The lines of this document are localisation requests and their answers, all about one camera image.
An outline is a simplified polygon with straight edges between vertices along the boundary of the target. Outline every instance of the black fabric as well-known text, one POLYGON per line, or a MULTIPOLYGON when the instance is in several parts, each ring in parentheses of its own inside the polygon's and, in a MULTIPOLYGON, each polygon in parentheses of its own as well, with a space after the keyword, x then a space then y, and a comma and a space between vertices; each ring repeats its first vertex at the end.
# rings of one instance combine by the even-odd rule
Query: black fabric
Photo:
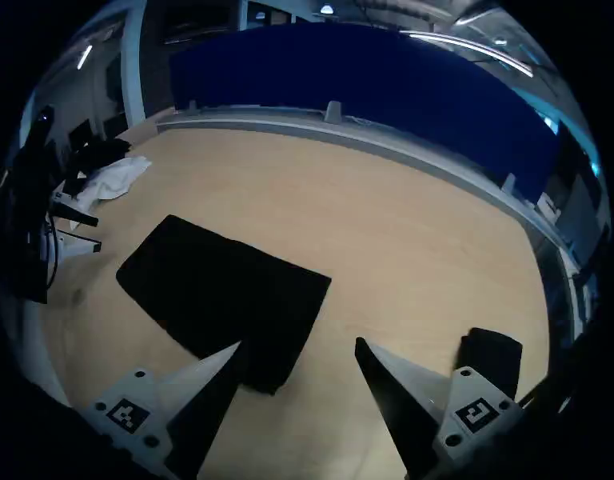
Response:
POLYGON ((85 178, 78 178, 78 172, 89 177, 96 170, 111 165, 125 157, 131 145, 120 138, 92 141, 89 145, 72 154, 67 163, 65 185, 62 191, 72 197, 81 193, 85 178))
POLYGON ((307 341, 331 279, 169 215, 116 273, 199 358, 243 340, 244 383, 273 394, 307 341))
POLYGON ((514 399, 520 377, 522 344, 491 330, 472 328, 460 341, 456 368, 470 366, 514 399))

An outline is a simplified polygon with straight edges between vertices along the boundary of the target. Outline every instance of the light wood surface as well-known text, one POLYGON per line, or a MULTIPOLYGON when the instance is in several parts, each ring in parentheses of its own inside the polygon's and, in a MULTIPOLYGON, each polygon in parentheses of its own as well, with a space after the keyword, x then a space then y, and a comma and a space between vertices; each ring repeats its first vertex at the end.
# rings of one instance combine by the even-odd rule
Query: light wood surface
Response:
POLYGON ((547 310, 531 246, 479 198, 377 156, 276 134, 171 130, 134 153, 153 165, 98 207, 97 229, 78 228, 102 252, 61 265, 43 314, 73 405, 136 366, 163 375, 194 360, 114 277, 167 214, 333 279, 289 381, 274 397, 237 392, 201 478, 401 480, 356 336, 449 374, 461 335, 479 326, 523 344, 519 395, 545 375, 547 310))

